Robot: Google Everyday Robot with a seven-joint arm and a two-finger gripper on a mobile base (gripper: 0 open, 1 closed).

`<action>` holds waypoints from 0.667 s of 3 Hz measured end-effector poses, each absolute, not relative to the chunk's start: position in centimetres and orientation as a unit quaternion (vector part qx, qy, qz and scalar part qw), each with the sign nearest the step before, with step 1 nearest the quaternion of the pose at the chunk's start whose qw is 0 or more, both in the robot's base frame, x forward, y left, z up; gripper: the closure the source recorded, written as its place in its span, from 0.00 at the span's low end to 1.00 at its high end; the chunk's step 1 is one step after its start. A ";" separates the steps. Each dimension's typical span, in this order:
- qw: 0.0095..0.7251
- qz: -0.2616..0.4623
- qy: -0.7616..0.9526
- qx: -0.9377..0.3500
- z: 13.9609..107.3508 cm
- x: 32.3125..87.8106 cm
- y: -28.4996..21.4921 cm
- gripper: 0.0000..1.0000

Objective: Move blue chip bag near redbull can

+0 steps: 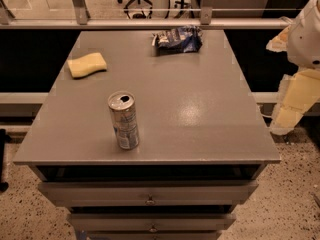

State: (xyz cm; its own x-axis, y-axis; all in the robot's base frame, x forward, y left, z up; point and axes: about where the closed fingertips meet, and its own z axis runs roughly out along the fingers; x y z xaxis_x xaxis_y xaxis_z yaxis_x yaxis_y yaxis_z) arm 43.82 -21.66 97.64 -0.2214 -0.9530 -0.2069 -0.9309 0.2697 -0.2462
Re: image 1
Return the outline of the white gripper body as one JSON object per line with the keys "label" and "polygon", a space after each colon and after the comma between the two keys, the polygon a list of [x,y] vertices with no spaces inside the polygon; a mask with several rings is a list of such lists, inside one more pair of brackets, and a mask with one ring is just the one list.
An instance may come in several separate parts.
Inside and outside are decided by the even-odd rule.
{"label": "white gripper body", "polygon": [[309,0],[292,22],[288,33],[287,57],[299,67],[320,68],[319,0]]}

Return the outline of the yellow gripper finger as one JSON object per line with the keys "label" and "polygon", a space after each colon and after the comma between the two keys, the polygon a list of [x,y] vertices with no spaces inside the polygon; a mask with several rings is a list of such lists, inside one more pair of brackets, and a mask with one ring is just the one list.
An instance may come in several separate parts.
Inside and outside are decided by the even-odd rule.
{"label": "yellow gripper finger", "polygon": [[266,49],[272,52],[286,52],[289,30],[290,27],[284,28],[277,36],[267,43]]}
{"label": "yellow gripper finger", "polygon": [[293,76],[284,75],[278,88],[277,103],[272,112],[270,132],[286,135],[304,114],[320,99],[320,70],[299,69]]}

